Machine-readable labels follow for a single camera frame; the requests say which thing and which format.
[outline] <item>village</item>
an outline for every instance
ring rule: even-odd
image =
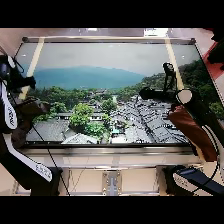
[[[91,97],[101,96],[107,89],[99,89],[91,93]],[[102,136],[90,136],[75,131],[70,126],[73,111],[57,113],[47,121],[40,121],[35,128],[41,132],[48,143],[59,144],[131,144],[131,143],[186,143],[188,140],[167,118],[170,104],[154,100],[142,100],[134,95],[128,102],[117,100],[112,95],[116,110],[109,114],[107,131]],[[105,111],[102,102],[82,101],[82,104],[92,108],[89,123],[103,124]],[[41,143],[41,139],[32,129],[27,135],[27,142]]]

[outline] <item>blue mountain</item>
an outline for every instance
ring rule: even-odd
[[[34,77],[37,88],[58,86],[64,89],[74,88],[121,88],[135,85],[144,75],[122,69],[109,69],[92,66],[70,68],[38,68]]]

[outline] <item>black cable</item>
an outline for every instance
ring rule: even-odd
[[[0,77],[0,79],[1,79],[2,83],[5,85],[5,87],[7,88],[7,85],[4,83],[4,80],[3,80],[1,77]],[[16,103],[16,100],[15,100],[15,98],[13,97],[12,93],[10,92],[10,90],[8,90],[8,91],[9,91],[10,96],[11,96],[12,100],[14,101],[15,105],[18,106],[18,104]],[[34,127],[33,124],[31,125],[31,128],[33,128],[33,129],[36,131],[36,133],[39,135],[39,137],[41,138],[41,140],[44,141],[44,139],[42,138],[42,136],[40,135],[40,133],[36,130],[36,128]],[[53,161],[55,167],[57,168],[58,172],[60,173],[60,170],[58,169],[58,167],[57,167],[57,165],[56,165],[56,163],[55,163],[55,161],[54,161],[54,158],[53,158],[53,156],[51,155],[51,152],[50,152],[50,150],[49,150],[48,148],[47,148],[47,151],[48,151],[48,153],[49,153],[49,155],[50,155],[50,157],[51,157],[51,159],[52,159],[52,161]],[[66,187],[66,184],[65,184],[65,182],[64,182],[64,179],[63,179],[61,173],[60,173],[60,178],[61,178],[61,180],[62,180],[62,182],[63,182],[63,185],[64,185],[64,187],[65,187],[65,189],[66,189],[68,195],[70,196],[69,191],[68,191],[68,188]]]
[[[214,170],[212,176],[211,176],[211,177],[210,177],[204,184],[202,184],[202,186],[196,188],[196,189],[193,190],[191,193],[195,193],[196,191],[198,191],[199,189],[201,189],[203,186],[205,186],[207,183],[209,183],[209,182],[214,178],[214,176],[216,175],[216,172],[217,172],[217,170],[218,170],[218,168],[219,168],[219,166],[220,166],[219,161],[218,161],[219,151],[218,151],[218,145],[217,145],[217,142],[216,142],[216,140],[215,140],[213,134],[211,133],[211,131],[210,131],[206,126],[204,126],[204,128],[209,132],[209,134],[211,135],[212,140],[213,140],[213,142],[214,142],[214,144],[215,144],[215,145],[213,145],[213,146],[214,146],[214,148],[215,148],[216,155],[217,155],[217,163],[216,163],[216,167],[215,167],[215,170]]]

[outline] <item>beige tape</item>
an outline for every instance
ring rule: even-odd
[[[182,78],[181,78],[181,75],[180,75],[180,71],[179,71],[178,66],[177,66],[177,61],[176,61],[176,58],[175,58],[175,55],[174,55],[174,52],[173,52],[172,45],[170,43],[170,39],[166,38],[165,43],[166,43],[167,52],[169,54],[170,63],[173,65],[174,70],[176,71],[177,88],[179,90],[184,89],[184,84],[183,84],[183,81],[182,81]]]
[[[40,37],[39,41],[38,41],[38,44],[37,44],[37,47],[34,51],[33,58],[32,58],[32,61],[30,63],[30,67],[29,67],[29,69],[27,71],[27,74],[26,74],[27,77],[33,76],[33,73],[34,73],[34,70],[36,68],[38,59],[40,57],[40,52],[42,50],[43,45],[44,45],[44,37]],[[29,86],[25,86],[25,87],[22,88],[22,93],[19,94],[19,99],[24,100],[26,98],[26,94],[27,94],[29,88],[30,88]]]

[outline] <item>forest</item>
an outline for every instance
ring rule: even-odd
[[[219,100],[218,94],[209,78],[209,74],[201,60],[194,61],[191,64],[179,67],[185,87],[193,88],[198,91],[205,102],[208,103],[211,110],[216,113],[219,119],[224,120],[223,106]],[[42,115],[37,120],[52,117],[55,113],[71,111],[79,103],[103,103],[106,100],[112,100],[112,95],[117,95],[117,100],[127,102],[132,96],[137,95],[139,91],[149,86],[154,89],[163,89],[165,74],[154,74],[151,77],[144,77],[142,81],[136,85],[118,89],[108,89],[106,93],[97,95],[97,89],[72,89],[66,90],[53,86],[51,88],[43,88],[31,90],[29,96],[34,96],[42,101],[46,101],[52,105],[50,115]]]

